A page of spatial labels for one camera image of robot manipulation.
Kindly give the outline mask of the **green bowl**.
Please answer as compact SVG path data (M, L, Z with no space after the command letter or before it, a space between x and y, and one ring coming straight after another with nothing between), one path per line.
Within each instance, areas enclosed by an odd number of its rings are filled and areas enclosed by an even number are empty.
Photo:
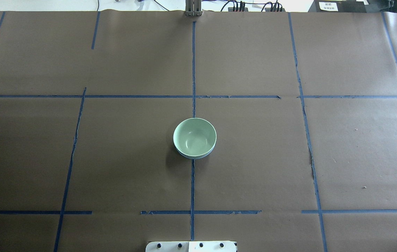
M173 133L173 143L180 149L193 149L205 153L215 147L217 131L207 120L189 118L177 125Z

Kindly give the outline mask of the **blue bowl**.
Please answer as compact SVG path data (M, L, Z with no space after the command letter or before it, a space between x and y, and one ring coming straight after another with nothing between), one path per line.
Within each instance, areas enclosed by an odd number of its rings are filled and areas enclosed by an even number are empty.
M205 158L206 156L210 155L210 153L214 150L214 147L210 148L205 153L201 153L200 151L193 149L184 149L184 148L180 149L178 147L176 147L175 149L181 156L187 159L197 160L197 159Z

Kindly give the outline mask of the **orange black connector box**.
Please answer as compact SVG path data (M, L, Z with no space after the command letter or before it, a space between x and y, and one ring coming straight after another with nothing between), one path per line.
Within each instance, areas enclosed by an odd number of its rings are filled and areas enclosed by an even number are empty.
M229 1L227 4L231 3L232 7L228 7L228 12L248 12L248 7L246 6L246 2L243 1Z

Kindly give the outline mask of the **aluminium frame post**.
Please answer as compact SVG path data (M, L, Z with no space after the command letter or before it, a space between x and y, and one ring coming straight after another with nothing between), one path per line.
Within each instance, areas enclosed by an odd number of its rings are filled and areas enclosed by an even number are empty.
M201 0L186 0L185 1L185 16L201 16L203 14Z

